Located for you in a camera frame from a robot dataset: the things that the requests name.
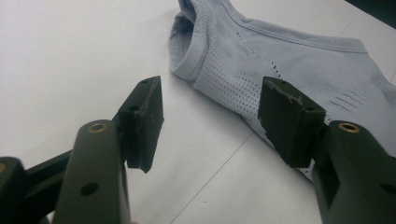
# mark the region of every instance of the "white table surface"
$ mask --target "white table surface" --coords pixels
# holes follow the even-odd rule
[[[342,0],[232,0],[247,17],[363,41],[396,84],[396,31]],[[128,171],[132,220],[320,223],[311,183],[235,113],[169,72],[177,0],[0,2],[0,156],[30,168],[111,119],[161,76],[165,123],[151,171]]]

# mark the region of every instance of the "mesh pattern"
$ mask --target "mesh pattern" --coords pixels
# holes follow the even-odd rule
[[[183,35],[171,36],[173,73],[240,114],[267,141],[257,119],[262,78],[284,79],[326,109],[327,124],[338,119],[359,123],[396,155],[396,87],[359,40],[247,20],[228,0],[195,0],[194,6],[191,1],[180,0],[182,15],[192,18],[193,38],[183,58],[177,42]],[[313,165],[300,170],[311,178]]]

